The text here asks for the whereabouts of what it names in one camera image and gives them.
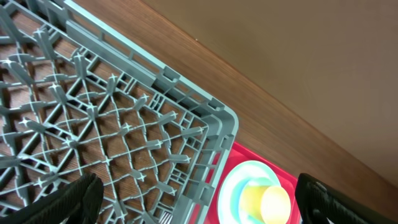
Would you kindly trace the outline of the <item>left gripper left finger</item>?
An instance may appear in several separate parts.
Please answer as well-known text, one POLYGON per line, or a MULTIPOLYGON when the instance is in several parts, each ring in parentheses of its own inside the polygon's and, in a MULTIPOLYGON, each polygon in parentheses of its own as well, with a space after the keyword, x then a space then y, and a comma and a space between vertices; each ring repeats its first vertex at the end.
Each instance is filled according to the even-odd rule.
POLYGON ((103 202, 104 185, 94 173, 45 196, 33 204, 1 218, 8 224, 96 223, 103 202))

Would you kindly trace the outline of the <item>yellow plastic cup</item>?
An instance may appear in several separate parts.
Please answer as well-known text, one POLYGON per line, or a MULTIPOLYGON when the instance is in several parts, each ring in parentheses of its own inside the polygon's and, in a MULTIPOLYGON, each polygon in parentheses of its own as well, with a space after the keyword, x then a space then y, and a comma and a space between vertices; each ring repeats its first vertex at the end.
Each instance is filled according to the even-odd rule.
POLYGON ((291 203, 288 193, 275 185, 267 194, 263 208, 266 224, 286 224, 290 217, 291 203))

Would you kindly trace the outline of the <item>light blue bowl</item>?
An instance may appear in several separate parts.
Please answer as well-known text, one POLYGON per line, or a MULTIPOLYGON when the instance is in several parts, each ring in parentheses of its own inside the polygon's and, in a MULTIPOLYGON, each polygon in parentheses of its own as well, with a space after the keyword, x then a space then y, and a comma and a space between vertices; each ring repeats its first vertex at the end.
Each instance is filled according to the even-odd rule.
POLYGON ((273 189, 271 180, 265 177, 250 179, 243 187, 239 198, 239 220, 241 223, 266 223, 263 218, 265 199, 273 189))

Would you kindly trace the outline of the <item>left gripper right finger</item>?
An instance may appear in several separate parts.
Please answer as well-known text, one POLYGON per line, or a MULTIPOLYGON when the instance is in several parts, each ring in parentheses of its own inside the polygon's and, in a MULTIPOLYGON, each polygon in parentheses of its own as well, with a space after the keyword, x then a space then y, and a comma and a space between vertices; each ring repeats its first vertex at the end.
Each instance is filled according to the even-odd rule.
POLYGON ((295 198, 303 224, 396 224, 306 173, 298 177, 295 198))

